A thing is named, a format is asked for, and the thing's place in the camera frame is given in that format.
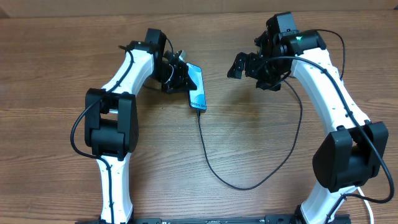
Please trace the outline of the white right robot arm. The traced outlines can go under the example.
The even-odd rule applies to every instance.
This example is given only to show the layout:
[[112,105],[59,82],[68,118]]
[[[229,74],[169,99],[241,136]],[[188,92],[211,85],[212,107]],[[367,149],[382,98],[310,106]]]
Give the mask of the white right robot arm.
[[308,198],[291,215],[267,215],[267,223],[349,223],[338,209],[350,197],[364,199],[360,188],[380,170],[388,130],[372,122],[350,97],[333,66],[320,30],[298,30],[292,13],[271,17],[255,39],[256,53],[239,53],[227,76],[247,76],[262,90],[277,91],[289,75],[310,97],[325,139],[312,159],[317,179]]

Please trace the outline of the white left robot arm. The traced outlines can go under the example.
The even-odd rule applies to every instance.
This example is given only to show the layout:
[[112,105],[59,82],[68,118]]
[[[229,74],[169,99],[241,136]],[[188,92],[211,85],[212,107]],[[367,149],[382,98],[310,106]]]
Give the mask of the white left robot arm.
[[129,162],[139,137],[137,95],[148,78],[166,94],[197,90],[190,66],[180,54],[166,50],[170,40],[159,29],[148,29],[144,41],[122,46],[124,62],[101,88],[90,88],[85,109],[70,133],[73,150],[94,159],[101,174],[103,208],[97,223],[132,223]]

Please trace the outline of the Galaxy S24+ smartphone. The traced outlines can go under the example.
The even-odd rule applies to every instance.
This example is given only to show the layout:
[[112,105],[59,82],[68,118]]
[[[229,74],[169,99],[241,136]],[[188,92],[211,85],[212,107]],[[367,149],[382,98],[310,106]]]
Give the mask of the Galaxy S24+ smartphone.
[[188,75],[194,84],[197,86],[196,90],[190,90],[188,92],[189,105],[191,108],[206,111],[206,98],[205,98],[205,87],[203,82],[203,74],[200,67],[187,63]]

